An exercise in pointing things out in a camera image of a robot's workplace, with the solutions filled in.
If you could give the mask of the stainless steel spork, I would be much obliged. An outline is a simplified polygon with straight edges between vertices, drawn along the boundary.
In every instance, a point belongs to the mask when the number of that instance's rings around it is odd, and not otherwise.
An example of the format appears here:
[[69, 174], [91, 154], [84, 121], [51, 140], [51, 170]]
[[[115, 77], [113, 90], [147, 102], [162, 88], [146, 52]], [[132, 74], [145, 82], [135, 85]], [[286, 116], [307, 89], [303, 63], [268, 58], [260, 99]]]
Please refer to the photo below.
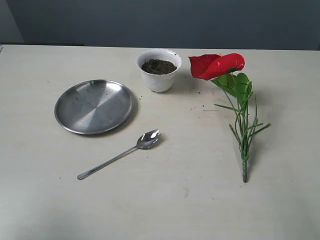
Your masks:
[[85, 171], [77, 176], [78, 180], [83, 180], [87, 178], [88, 176], [94, 174], [95, 172], [99, 171], [100, 169], [106, 167], [107, 165], [117, 161], [118, 159], [124, 157], [125, 155], [128, 155], [129, 153], [132, 153], [135, 150], [147, 150], [152, 148], [157, 141], [160, 139], [161, 132], [159, 129], [154, 129], [152, 131], [144, 133], [142, 136], [140, 136], [135, 144], [135, 146], [131, 147], [130, 149], [124, 151], [123, 153], [111, 158], [110, 160], [101, 163], [100, 165]]

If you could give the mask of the dark soil in pot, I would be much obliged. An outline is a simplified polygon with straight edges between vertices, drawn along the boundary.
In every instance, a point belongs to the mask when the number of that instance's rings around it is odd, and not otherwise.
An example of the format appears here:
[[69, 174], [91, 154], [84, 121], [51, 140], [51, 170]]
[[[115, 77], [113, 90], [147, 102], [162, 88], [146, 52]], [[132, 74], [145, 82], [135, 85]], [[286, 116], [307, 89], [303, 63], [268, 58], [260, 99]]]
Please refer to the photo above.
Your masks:
[[143, 63], [141, 69], [153, 75], [166, 75], [174, 72], [177, 67], [170, 61], [149, 59]]

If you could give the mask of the white plastic flower pot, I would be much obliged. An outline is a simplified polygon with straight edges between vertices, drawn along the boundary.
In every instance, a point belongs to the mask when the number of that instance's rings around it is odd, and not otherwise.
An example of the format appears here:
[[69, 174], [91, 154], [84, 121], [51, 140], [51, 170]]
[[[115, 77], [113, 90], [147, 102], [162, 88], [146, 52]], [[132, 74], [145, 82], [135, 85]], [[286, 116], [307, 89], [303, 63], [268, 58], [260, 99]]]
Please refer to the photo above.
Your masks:
[[[152, 74], [143, 70], [143, 65], [150, 60], [161, 60], [172, 63], [176, 69], [166, 74]], [[155, 93], [163, 93], [169, 90], [174, 82], [175, 76], [182, 66], [181, 57], [174, 51], [165, 48], [152, 48], [141, 53], [136, 59], [142, 80], [146, 87]]]

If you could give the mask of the red artificial anthurium flower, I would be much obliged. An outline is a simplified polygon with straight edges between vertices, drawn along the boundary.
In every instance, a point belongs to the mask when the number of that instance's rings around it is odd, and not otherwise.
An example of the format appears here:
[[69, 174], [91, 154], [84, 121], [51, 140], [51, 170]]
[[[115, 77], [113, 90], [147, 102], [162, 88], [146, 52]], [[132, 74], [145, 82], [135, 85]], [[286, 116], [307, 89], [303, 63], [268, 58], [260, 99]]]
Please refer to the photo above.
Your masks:
[[242, 163], [242, 181], [248, 182], [250, 148], [255, 135], [271, 126], [258, 120], [257, 99], [254, 98], [254, 116], [250, 123], [249, 101], [254, 95], [253, 84], [242, 72], [245, 58], [239, 53], [203, 54], [190, 56], [190, 73], [193, 78], [210, 81], [223, 90], [230, 106], [217, 104], [217, 107], [234, 112], [234, 124], [229, 128], [235, 137]]

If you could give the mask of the round stainless steel plate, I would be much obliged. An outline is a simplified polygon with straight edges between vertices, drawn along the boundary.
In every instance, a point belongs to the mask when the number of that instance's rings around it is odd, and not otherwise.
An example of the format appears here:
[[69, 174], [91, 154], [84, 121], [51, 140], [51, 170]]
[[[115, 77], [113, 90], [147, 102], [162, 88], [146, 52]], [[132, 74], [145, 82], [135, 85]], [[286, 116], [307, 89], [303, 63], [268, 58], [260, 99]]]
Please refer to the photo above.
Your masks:
[[97, 135], [123, 124], [134, 109], [134, 95], [123, 84], [106, 79], [81, 82], [66, 90], [54, 106], [56, 121], [79, 135]]

